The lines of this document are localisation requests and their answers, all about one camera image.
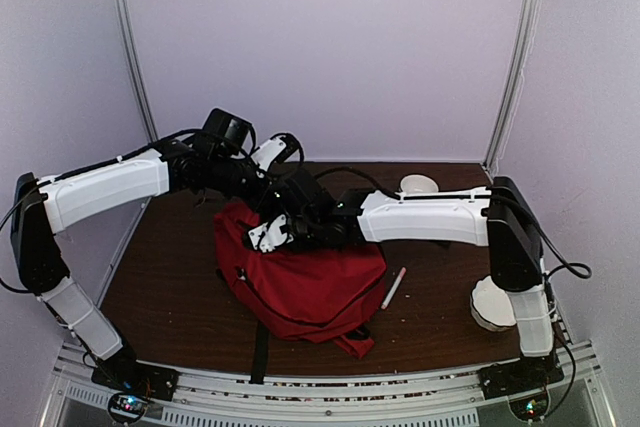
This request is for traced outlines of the red backpack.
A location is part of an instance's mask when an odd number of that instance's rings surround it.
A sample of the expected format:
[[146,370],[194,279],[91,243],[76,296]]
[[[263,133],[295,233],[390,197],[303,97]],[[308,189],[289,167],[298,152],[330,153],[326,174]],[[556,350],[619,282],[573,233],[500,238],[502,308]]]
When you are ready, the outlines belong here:
[[251,383],[264,381],[271,337],[332,342],[356,359],[366,356],[375,345],[367,324],[385,296],[381,248],[260,253],[244,239],[257,221],[242,202],[227,204],[213,220],[219,275],[259,322]]

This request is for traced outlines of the white pink marker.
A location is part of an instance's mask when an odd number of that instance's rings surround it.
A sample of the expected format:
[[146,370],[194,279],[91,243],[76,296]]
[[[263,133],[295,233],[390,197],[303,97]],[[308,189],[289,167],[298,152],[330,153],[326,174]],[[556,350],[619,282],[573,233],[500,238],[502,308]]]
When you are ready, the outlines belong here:
[[386,294],[383,302],[381,303],[380,309],[381,310],[386,310],[391,301],[393,300],[395,294],[397,293],[399,286],[401,284],[401,282],[403,281],[405,275],[406,275],[407,269],[405,267],[402,267],[400,269],[400,271],[398,272],[398,274],[396,275],[393,284],[391,285],[388,293]]

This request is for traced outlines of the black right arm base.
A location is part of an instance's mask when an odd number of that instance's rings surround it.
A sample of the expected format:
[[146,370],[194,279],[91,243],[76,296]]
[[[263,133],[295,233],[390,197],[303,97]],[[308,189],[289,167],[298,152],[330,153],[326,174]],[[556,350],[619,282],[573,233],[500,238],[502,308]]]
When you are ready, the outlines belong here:
[[564,379],[557,356],[520,357],[496,363],[478,371],[479,384],[486,400],[542,389]]

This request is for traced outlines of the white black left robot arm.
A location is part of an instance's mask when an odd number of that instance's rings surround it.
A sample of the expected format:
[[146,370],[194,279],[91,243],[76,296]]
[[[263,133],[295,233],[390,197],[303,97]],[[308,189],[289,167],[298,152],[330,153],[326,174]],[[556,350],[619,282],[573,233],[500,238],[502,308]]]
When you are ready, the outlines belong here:
[[56,235],[116,207],[182,190],[261,200],[272,184],[271,165],[296,149],[284,134],[257,144],[250,122],[215,108],[203,127],[175,132],[125,155],[54,176],[22,175],[2,221],[10,228],[19,293],[34,295],[58,315],[121,390],[137,389],[144,380],[142,366],[72,279]]

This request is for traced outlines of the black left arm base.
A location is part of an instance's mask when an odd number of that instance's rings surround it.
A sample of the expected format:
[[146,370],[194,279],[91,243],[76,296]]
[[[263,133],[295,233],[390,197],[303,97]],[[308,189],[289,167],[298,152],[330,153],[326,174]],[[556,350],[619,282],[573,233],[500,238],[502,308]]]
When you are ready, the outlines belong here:
[[106,360],[94,358],[93,383],[152,400],[173,399],[179,372],[142,363],[127,343]]

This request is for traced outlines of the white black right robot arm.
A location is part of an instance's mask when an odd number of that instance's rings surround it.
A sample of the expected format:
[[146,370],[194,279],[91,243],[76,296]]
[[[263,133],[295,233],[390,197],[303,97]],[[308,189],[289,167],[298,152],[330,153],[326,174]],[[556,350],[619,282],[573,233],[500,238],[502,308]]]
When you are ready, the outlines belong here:
[[515,184],[432,194],[350,189],[333,199],[317,180],[277,193],[278,215],[262,249],[306,241],[321,247],[394,240],[458,242],[489,250],[490,275],[513,309],[523,359],[513,366],[519,387],[535,387],[551,371],[552,322],[543,248],[535,218]]

